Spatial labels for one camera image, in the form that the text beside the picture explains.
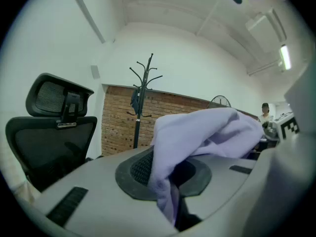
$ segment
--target chair headrest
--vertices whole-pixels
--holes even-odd
[[[76,83],[44,73],[30,89],[26,110],[34,117],[83,117],[87,113],[88,98],[93,93]]]

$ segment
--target person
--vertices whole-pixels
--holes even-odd
[[[263,114],[258,117],[258,119],[259,119],[258,121],[261,124],[264,124],[264,123],[269,122],[269,121],[273,121],[273,115],[269,114],[270,109],[269,109],[268,103],[262,104],[262,112],[263,112]]]

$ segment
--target coat rack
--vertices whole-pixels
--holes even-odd
[[[137,105],[136,107],[134,107],[134,110],[135,110],[136,113],[132,114],[130,112],[127,112],[128,114],[130,114],[132,116],[136,116],[137,115],[136,125],[135,125],[135,133],[134,133],[134,146],[133,146],[133,148],[137,148],[137,145],[138,145],[138,136],[139,136],[139,128],[140,128],[140,117],[143,116],[142,112],[143,112],[143,106],[144,106],[144,99],[145,99],[146,89],[147,90],[152,90],[152,89],[148,89],[147,86],[152,80],[155,80],[155,79],[158,79],[158,78],[162,77],[162,76],[155,77],[155,78],[147,81],[148,80],[149,71],[151,69],[157,69],[157,68],[149,68],[150,62],[152,60],[152,57],[153,57],[153,54],[150,56],[146,68],[145,68],[145,66],[143,64],[141,64],[140,62],[137,61],[137,63],[142,65],[144,67],[144,70],[145,70],[144,71],[143,80],[140,78],[140,76],[132,68],[129,68],[131,71],[134,72],[135,75],[137,75],[137,77],[139,78],[140,83],[141,83],[140,86],[137,86],[135,84],[133,85],[137,89],[133,93],[131,104]]]

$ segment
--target fluorescent light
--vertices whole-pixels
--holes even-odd
[[[288,53],[288,49],[286,45],[283,45],[281,47],[281,55],[282,55],[282,59],[285,65],[285,69],[289,70],[292,67],[292,65],[291,65],[290,55]]]

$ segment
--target black coat stand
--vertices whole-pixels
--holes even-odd
[[[152,57],[153,57],[153,54],[150,56],[149,60],[148,60],[148,64],[147,64],[147,67],[145,68],[145,66],[143,64],[141,64],[140,62],[137,62],[138,64],[142,65],[144,67],[144,76],[143,76],[143,80],[140,78],[140,76],[132,69],[132,68],[129,68],[131,71],[133,71],[135,73],[135,75],[138,76],[140,82],[141,82],[141,85],[140,86],[136,86],[136,85],[133,85],[134,87],[136,87],[138,89],[138,94],[139,94],[139,97],[138,97],[138,101],[137,101],[137,105],[138,105],[138,113],[136,114],[132,114],[130,112],[127,112],[128,114],[130,115],[133,115],[133,116],[136,116],[137,115],[137,119],[136,119],[136,125],[135,125],[135,133],[134,133],[134,146],[133,148],[137,148],[137,145],[138,145],[138,136],[139,136],[139,128],[140,128],[140,116],[143,116],[142,112],[143,112],[143,106],[144,106],[144,99],[145,99],[145,93],[146,93],[146,89],[147,90],[152,90],[152,89],[148,89],[147,86],[148,84],[152,81],[152,80],[155,80],[155,79],[158,79],[160,77],[155,77],[149,81],[148,80],[148,74],[149,74],[149,71],[151,69],[157,69],[157,68],[149,68],[150,66],[150,62],[152,60]]]

